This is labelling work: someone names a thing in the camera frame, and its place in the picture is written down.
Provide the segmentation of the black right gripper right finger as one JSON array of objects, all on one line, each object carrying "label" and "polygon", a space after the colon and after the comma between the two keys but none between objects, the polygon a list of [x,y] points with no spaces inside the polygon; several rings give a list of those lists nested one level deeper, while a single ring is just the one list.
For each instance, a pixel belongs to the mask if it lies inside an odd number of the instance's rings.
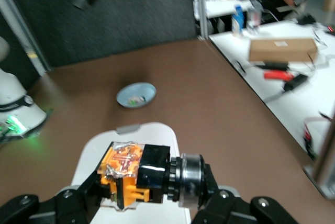
[{"label": "black right gripper right finger", "polygon": [[253,197],[249,203],[229,189],[219,189],[209,164],[202,167],[204,192],[192,223],[297,223],[275,199]]}]

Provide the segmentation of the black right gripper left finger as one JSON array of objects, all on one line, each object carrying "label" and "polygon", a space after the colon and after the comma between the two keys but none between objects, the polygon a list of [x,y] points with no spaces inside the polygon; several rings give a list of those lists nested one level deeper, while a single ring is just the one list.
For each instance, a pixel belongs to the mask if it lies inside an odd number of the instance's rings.
[{"label": "black right gripper left finger", "polygon": [[1,206],[1,223],[91,223],[109,188],[93,172],[76,189],[64,189],[46,201],[16,196]]}]

